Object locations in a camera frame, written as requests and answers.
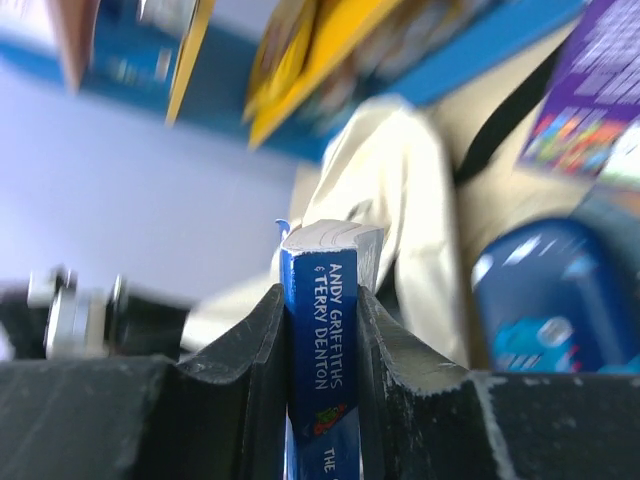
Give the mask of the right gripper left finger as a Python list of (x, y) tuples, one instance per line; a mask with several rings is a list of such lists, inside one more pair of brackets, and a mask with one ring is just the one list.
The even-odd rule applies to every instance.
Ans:
[(284, 292), (189, 359), (42, 360), (44, 313), (1, 292), (5, 479), (279, 479)]

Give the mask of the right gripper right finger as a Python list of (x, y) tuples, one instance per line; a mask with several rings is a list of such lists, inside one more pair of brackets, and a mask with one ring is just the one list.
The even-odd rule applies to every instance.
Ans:
[(639, 380), (469, 371), (357, 300), (368, 479), (635, 479)]

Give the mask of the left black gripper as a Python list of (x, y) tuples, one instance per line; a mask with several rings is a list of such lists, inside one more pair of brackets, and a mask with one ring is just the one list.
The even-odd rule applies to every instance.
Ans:
[(177, 360), (193, 304), (117, 276), (108, 291), (81, 289), (64, 267), (1, 282), (1, 358), (164, 355)]

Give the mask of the blue dinosaur pencil case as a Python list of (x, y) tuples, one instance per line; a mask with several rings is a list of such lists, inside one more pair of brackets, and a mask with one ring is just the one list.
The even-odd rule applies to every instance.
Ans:
[(547, 217), (490, 243), (471, 272), (497, 371), (639, 371), (639, 313), (621, 270), (584, 223)]

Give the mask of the blue comic book top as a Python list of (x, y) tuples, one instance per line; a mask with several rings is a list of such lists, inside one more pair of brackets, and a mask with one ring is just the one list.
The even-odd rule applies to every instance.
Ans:
[(278, 225), (292, 374), (284, 476), (358, 479), (358, 290), (376, 286), (384, 232), (343, 220)]

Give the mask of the beige canvas backpack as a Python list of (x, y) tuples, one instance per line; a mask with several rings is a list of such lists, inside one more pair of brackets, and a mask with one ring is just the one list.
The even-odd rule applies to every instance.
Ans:
[(396, 292), (401, 322), (466, 367), (488, 363), (469, 294), (476, 256), (508, 229), (576, 203), (556, 181), (515, 169), (532, 115), (480, 174), (453, 180), (491, 114), (544, 56), (537, 48), (520, 54), (427, 108), (394, 97), (367, 102), (322, 170), (297, 185), (295, 226), (343, 219), (384, 230), (378, 278)]

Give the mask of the purple book underneath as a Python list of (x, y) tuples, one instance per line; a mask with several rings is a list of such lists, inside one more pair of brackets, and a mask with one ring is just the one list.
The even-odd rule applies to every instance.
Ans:
[(588, 3), (562, 48), (521, 165), (639, 187), (639, 3)]

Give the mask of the yellow chips bag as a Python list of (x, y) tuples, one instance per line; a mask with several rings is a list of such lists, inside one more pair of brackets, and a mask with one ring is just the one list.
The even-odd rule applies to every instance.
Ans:
[(261, 146), (396, 8), (396, 1), (282, 1), (258, 46), (243, 119)]

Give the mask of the blue shelf unit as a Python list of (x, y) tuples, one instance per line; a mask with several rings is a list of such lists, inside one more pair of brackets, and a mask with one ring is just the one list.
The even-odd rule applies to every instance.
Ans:
[[(212, 1), (5, 1), (1, 57), (58, 82), (248, 144), (243, 119), (259, 37)], [(424, 106), (584, 10), (581, 1), (396, 1), (328, 79), (258, 148), (318, 159), (367, 102)]]

